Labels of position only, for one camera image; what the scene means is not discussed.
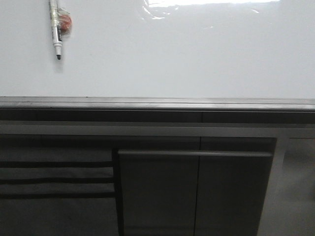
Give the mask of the white whiteboard marker pen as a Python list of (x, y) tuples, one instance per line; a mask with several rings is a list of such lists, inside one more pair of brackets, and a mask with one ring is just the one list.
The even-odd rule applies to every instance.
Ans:
[(61, 23), (59, 18), (59, 8), (57, 0), (49, 0), (50, 20), (51, 20), (51, 33), (53, 47), (58, 60), (62, 58), (62, 34), (61, 34)]

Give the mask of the red magnet taped to marker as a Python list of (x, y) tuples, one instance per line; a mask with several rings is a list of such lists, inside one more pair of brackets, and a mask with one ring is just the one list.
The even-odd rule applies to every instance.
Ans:
[(58, 18), (60, 22), (60, 30), (62, 36), (70, 35), (72, 30), (72, 18), (68, 11), (64, 8), (58, 9)]

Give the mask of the grey cabinet panel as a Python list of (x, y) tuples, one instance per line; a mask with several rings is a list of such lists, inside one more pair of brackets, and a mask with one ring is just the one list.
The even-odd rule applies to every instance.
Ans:
[(255, 236), (272, 155), (120, 150), (126, 236)]

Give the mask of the white whiteboard with metal frame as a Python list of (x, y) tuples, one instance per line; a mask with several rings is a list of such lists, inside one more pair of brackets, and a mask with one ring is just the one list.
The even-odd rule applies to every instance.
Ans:
[(0, 3), (0, 105), (21, 109), (313, 111), (312, 0)]

